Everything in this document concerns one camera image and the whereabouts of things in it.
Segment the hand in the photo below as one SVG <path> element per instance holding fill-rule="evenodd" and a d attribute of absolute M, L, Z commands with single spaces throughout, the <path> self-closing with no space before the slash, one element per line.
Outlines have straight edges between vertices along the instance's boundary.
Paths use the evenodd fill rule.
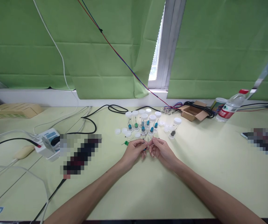
<path fill-rule="evenodd" d="M 126 169 L 131 169 L 135 164 L 135 160 L 140 155 L 142 159 L 146 157 L 146 151 L 144 151 L 144 149 L 146 148 L 147 148 L 147 141 L 143 139 L 130 141 L 120 162 L 126 166 Z"/>
<path fill-rule="evenodd" d="M 148 148 L 150 155 L 153 158 L 158 158 L 167 169 L 173 171 L 174 165 L 178 161 L 178 158 L 175 156 L 174 152 L 168 146 L 166 141 L 153 137 L 148 143 Z"/>

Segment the white wall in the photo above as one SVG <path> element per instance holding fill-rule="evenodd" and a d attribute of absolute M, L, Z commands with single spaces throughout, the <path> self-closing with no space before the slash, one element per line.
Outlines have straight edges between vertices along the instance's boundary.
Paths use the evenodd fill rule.
<path fill-rule="evenodd" d="M 154 90 L 154 93 L 169 105 L 177 102 L 195 101 L 195 99 L 167 99 L 166 90 Z M 201 100 L 210 106 L 214 100 Z M 13 90 L 0 89 L 0 102 L 2 103 L 37 103 L 41 106 L 52 107 L 76 107 L 79 106 L 103 106 L 105 104 L 116 104 L 123 107 L 140 107 L 140 106 L 166 106 L 161 100 L 149 93 L 142 99 L 124 99 L 124 100 L 80 100 L 77 92 L 64 90 Z M 262 101 L 249 100 L 248 103 L 257 103 Z"/>

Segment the plastic water bottle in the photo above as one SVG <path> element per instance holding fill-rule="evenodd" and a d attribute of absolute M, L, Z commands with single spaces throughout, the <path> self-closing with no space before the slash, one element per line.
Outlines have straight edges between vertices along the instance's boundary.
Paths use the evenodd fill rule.
<path fill-rule="evenodd" d="M 221 111 L 219 111 L 216 119 L 221 122 L 227 122 L 229 118 L 238 110 L 244 100 L 246 99 L 245 95 L 249 92 L 249 90 L 241 89 L 239 93 L 232 96 L 227 103 L 223 106 Z"/>

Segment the red label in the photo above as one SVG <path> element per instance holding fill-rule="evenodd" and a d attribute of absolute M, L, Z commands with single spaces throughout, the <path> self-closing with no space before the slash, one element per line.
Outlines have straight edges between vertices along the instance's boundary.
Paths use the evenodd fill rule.
<path fill-rule="evenodd" d="M 222 118 L 229 119 L 233 114 L 234 112 L 229 112 L 229 111 L 225 111 L 224 109 L 222 109 L 221 111 L 219 111 L 218 115 Z"/>

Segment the cardboard box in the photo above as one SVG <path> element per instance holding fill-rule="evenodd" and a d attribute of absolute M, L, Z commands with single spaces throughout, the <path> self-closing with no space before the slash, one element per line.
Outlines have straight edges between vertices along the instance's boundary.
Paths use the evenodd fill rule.
<path fill-rule="evenodd" d="M 194 104 L 199 105 L 199 106 L 206 106 L 205 103 L 202 103 L 202 102 L 197 101 L 197 100 L 194 102 Z M 189 105 L 184 105 L 184 106 L 180 107 L 179 110 L 182 111 L 181 116 L 183 118 L 186 118 L 189 121 L 194 121 L 195 119 L 202 121 L 207 116 L 209 116 L 209 114 L 206 111 L 189 106 Z"/>
<path fill-rule="evenodd" d="M 38 104 L 2 104 L 0 118 L 32 118 L 43 110 Z"/>

